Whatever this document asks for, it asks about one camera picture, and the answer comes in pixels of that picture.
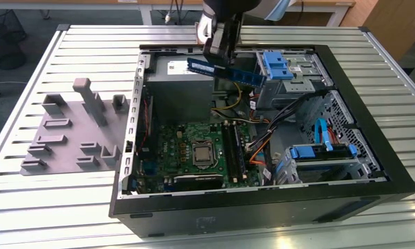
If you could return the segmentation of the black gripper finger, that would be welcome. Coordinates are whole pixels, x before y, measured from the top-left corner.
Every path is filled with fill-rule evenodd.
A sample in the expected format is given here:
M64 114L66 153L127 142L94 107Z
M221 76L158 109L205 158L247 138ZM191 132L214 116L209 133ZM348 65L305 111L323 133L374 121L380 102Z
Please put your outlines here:
M230 43L229 43L229 27L225 23L217 24L211 38L207 39L203 48L203 55L209 62L230 61Z
M230 26L229 65L234 63L234 53L239 41L241 27L242 27L242 14L237 14L234 16L234 20L231 21Z

